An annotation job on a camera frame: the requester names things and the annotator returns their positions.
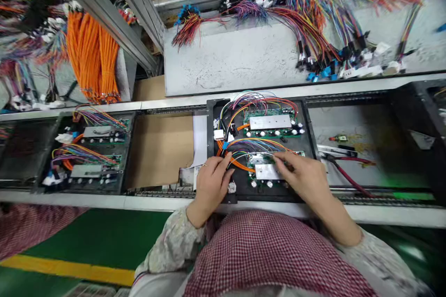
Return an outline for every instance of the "sleeve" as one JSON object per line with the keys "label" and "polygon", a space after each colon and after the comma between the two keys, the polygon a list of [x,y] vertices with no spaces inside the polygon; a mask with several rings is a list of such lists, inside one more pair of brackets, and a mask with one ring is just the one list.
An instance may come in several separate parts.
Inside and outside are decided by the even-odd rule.
{"label": "sleeve", "polygon": [[204,242],[204,228],[196,229],[186,216],[186,208],[175,211],[166,221],[161,235],[136,269],[135,278],[143,272],[152,274],[184,269],[195,260]]}
{"label": "sleeve", "polygon": [[393,248],[364,229],[361,230],[363,237],[357,246],[342,246],[331,240],[348,262],[355,266],[366,266],[375,276],[403,292],[404,296],[427,289]]}

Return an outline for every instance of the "paper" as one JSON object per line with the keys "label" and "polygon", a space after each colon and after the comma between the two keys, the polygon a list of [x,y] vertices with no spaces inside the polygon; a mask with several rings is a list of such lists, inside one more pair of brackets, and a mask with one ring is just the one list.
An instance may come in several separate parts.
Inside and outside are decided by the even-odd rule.
{"label": "paper", "polygon": [[194,122],[194,162],[191,167],[203,165],[208,159],[206,115],[193,116]]}
{"label": "paper", "polygon": [[192,116],[145,115],[135,121],[126,188],[178,182],[194,160]]}

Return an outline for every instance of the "cardboard sheet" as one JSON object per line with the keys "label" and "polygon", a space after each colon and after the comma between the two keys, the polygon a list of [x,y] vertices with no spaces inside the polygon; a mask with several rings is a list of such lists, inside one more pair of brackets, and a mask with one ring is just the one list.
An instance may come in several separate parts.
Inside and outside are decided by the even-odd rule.
{"label": "cardboard sheet", "polygon": [[133,101],[162,100],[165,95],[164,75],[135,82]]}
{"label": "cardboard sheet", "polygon": [[131,143],[126,187],[177,183],[179,169],[190,167],[193,160],[192,116],[139,116]]}

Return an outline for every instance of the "electronic module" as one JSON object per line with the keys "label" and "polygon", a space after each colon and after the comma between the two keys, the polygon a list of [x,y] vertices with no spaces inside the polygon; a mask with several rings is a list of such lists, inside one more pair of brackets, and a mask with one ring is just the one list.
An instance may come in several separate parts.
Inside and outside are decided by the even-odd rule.
{"label": "electronic module", "polygon": [[238,200],[300,201],[277,172],[275,152],[317,158],[305,99],[284,99],[248,92],[233,100],[207,103],[208,156],[232,152],[229,168],[235,191],[226,202]]}
{"label": "electronic module", "polygon": [[45,192],[120,194],[134,112],[93,107],[61,115],[41,188]]}

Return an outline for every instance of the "blue connector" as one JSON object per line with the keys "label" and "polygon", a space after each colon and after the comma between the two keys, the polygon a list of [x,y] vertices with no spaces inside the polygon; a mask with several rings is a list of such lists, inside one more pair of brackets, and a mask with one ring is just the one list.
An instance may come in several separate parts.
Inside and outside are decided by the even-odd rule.
{"label": "blue connector", "polygon": [[307,81],[313,81],[313,79],[315,78],[316,73],[314,72],[310,72],[307,76]]}

